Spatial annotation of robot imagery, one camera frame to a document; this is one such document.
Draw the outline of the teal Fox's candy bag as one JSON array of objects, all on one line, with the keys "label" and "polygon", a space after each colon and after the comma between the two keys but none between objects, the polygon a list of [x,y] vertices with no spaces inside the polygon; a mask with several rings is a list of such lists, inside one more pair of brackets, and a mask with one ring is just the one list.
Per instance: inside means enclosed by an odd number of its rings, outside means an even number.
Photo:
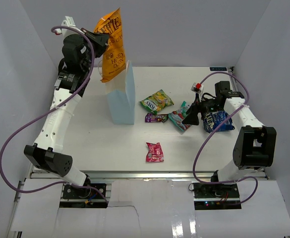
[{"label": "teal Fox's candy bag", "polygon": [[191,127],[189,124],[182,123],[182,121],[187,117],[186,112],[189,108],[190,104],[188,104],[186,101],[183,101],[179,109],[168,114],[171,122],[182,132],[185,132]]}]

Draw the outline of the orange Kettle chips bag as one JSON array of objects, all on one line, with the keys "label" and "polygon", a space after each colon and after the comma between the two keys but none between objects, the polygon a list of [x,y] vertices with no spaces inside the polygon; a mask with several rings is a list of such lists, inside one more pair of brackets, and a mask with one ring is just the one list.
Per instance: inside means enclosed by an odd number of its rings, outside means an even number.
[{"label": "orange Kettle chips bag", "polygon": [[126,68],[120,9],[100,18],[95,33],[109,34],[108,47],[102,59],[102,82],[111,81]]}]

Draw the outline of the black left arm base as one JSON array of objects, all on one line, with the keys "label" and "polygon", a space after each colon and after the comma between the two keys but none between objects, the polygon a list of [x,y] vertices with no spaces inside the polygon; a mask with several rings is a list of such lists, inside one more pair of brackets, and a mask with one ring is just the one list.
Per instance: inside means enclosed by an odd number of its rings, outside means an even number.
[{"label": "black left arm base", "polygon": [[65,185],[61,193],[60,208],[107,208],[107,202],[94,189],[75,188]]}]

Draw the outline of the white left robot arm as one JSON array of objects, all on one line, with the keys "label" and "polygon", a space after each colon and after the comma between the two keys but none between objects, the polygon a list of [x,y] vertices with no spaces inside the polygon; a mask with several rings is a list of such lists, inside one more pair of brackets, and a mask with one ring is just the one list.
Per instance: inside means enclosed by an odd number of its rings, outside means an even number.
[{"label": "white left robot arm", "polygon": [[63,58],[58,65],[51,113],[33,145],[26,145],[24,154],[38,169],[57,175],[70,184],[81,198],[87,197],[91,186],[87,175],[73,165],[70,155],[63,154],[63,141],[73,112],[83,97],[91,76],[93,59],[103,55],[109,34],[92,33],[84,28],[80,34],[63,37]]}]

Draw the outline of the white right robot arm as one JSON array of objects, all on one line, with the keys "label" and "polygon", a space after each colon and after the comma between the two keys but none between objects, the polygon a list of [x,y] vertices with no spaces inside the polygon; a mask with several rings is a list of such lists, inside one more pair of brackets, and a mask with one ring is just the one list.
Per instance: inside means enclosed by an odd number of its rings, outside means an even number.
[{"label": "white right robot arm", "polygon": [[206,98],[203,86],[193,84],[195,100],[182,121],[187,125],[203,123],[209,134],[238,130],[232,159],[211,177],[210,193],[217,198],[228,191],[224,181],[236,182],[250,172],[270,167],[273,163],[277,132],[265,126],[252,113],[241,92],[233,91],[228,81],[215,84],[215,96]]}]

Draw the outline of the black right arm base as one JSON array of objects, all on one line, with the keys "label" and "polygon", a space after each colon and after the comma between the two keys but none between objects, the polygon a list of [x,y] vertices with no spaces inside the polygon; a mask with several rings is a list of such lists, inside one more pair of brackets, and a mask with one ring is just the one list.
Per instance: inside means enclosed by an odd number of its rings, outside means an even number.
[{"label": "black right arm base", "polygon": [[196,211],[241,209],[237,184],[190,183]]}]

